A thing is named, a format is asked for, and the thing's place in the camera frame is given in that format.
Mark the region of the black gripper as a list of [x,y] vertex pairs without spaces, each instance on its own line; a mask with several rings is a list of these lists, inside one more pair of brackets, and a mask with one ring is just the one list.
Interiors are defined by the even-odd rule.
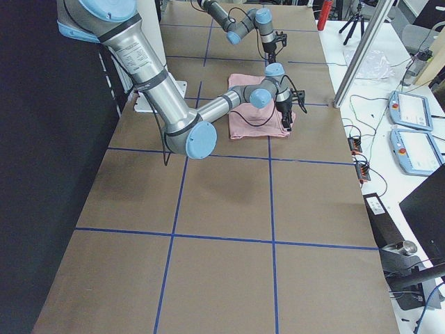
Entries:
[[261,33],[261,43],[265,53],[268,55],[268,64],[276,63],[277,44],[282,43],[282,47],[287,45],[287,34],[283,31],[272,31],[270,33]]
[[289,89],[279,92],[275,96],[275,108],[282,114],[282,126],[288,132],[292,131],[292,93]]

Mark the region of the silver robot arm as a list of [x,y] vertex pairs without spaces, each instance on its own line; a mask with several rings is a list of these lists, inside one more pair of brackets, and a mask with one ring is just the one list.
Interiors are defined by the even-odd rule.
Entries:
[[276,63],[276,56],[287,44],[287,34],[278,33],[273,28],[272,14],[268,8],[251,8],[247,12],[241,8],[244,17],[237,21],[230,15],[217,1],[197,1],[200,9],[196,10],[209,14],[226,33],[227,40],[232,45],[239,44],[251,31],[257,32],[257,49],[259,43],[263,47],[263,52],[259,55],[268,64]]
[[118,65],[163,120],[164,126],[159,130],[163,148],[191,159],[208,157],[217,141],[213,121],[244,103],[260,109],[273,102],[282,115],[282,125],[291,130],[296,91],[284,82],[284,69],[275,60],[276,44],[285,42],[286,35],[274,31],[269,9],[253,8],[237,22],[217,1],[199,1],[200,8],[219,23],[233,45],[249,32],[258,31],[269,64],[260,83],[234,86],[203,107],[192,109],[145,37],[135,1],[57,1],[56,4],[58,28],[63,36],[102,44],[115,52]]

